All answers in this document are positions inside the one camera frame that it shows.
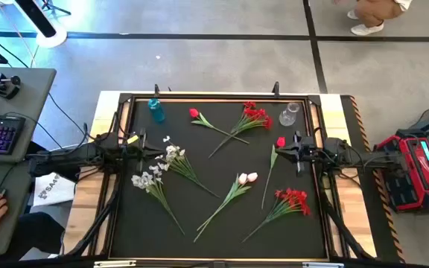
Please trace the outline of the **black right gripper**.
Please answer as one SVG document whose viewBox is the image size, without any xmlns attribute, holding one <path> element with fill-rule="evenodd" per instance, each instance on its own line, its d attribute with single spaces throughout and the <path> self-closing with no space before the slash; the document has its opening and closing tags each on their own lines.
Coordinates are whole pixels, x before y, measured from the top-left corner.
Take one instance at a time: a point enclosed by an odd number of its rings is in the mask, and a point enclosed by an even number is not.
<svg viewBox="0 0 429 268">
<path fill-rule="evenodd" d="M 300 131 L 296 131 L 293 135 L 293 149 L 291 147 L 279 147 L 276 149 L 276 152 L 278 153 L 278 157 L 292 162 L 293 155 L 286 153 L 292 153 L 294 150 L 297 173 L 301 173 L 305 169 L 304 162 L 313 161 L 316 149 L 317 145 L 314 137 L 303 137 Z"/>
</svg>

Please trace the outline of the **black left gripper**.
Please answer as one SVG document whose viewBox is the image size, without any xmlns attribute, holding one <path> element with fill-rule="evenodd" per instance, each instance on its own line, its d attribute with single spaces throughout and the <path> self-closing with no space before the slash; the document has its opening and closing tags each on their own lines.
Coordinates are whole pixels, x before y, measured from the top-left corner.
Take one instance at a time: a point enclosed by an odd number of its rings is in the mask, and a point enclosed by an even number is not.
<svg viewBox="0 0 429 268">
<path fill-rule="evenodd" d="M 141 128 L 138 134 L 131 136 L 124 142 L 124 157 L 126 159 L 135 162 L 135 172 L 142 172 L 145 158 L 145 144 L 147 141 L 147 131 L 145 128 Z M 146 146 L 146 150 L 149 153 L 161 153 L 161 154 L 148 154 L 146 160 L 150 159 L 163 159 L 164 150 L 158 147 Z"/>
</svg>

